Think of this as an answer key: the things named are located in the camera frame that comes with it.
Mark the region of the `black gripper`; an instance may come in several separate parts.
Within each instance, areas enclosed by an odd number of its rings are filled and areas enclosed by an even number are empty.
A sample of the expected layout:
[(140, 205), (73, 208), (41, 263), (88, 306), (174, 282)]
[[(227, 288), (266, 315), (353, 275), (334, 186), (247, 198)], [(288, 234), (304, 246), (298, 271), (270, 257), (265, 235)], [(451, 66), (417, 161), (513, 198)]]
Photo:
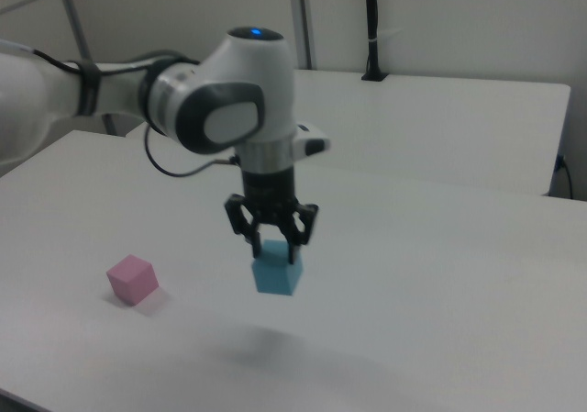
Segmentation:
[(243, 195), (233, 194), (224, 204), (230, 225), (261, 253), (260, 224), (279, 225), (287, 242), (287, 261), (294, 264), (299, 250), (311, 239), (319, 206), (300, 204), (295, 197), (294, 168), (277, 173), (242, 172)]

